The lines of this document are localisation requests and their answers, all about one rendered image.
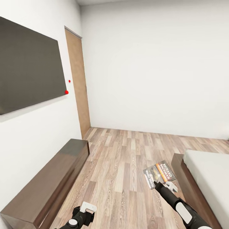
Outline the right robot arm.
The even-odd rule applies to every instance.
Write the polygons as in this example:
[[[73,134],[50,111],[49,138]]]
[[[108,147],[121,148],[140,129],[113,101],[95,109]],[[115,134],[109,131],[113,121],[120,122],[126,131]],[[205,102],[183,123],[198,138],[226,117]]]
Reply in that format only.
[[[188,203],[176,197],[172,191],[177,192],[178,188],[172,182],[163,185],[157,183],[155,189],[165,199],[165,201],[180,215],[186,229],[213,229]]]

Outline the hardback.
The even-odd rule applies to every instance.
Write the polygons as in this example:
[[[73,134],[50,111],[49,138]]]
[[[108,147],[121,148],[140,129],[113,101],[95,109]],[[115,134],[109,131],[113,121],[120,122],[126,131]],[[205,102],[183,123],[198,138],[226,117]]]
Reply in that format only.
[[[144,169],[143,172],[151,190],[156,187],[154,181],[165,185],[166,182],[177,179],[165,160]]]

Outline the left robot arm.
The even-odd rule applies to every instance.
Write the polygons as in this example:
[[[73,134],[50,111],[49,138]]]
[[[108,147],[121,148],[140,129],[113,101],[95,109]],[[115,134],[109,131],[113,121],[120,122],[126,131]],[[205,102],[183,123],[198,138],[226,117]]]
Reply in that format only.
[[[93,211],[94,213],[87,212],[86,209]],[[83,225],[89,226],[94,220],[94,214],[97,210],[95,205],[87,202],[83,202],[82,206],[76,207],[73,211],[72,218],[59,229],[80,229]]]

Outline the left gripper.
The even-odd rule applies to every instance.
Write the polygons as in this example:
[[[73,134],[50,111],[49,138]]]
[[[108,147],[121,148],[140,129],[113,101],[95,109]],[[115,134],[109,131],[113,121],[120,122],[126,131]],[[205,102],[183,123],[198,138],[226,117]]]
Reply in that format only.
[[[81,212],[80,211],[80,206],[76,207],[73,211],[73,216],[80,216],[82,218],[82,226],[85,225],[85,226],[89,226],[89,224],[91,222],[93,222],[94,220],[94,214],[95,212],[92,214],[90,212]]]

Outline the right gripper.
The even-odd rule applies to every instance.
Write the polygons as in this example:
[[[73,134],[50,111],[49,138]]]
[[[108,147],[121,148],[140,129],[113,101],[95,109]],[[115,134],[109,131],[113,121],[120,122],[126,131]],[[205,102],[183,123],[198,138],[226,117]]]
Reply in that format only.
[[[156,185],[155,189],[157,192],[160,193],[160,195],[165,199],[165,201],[168,203],[168,199],[170,195],[174,195],[167,187],[165,187],[161,182],[157,183],[154,181],[154,184]]]

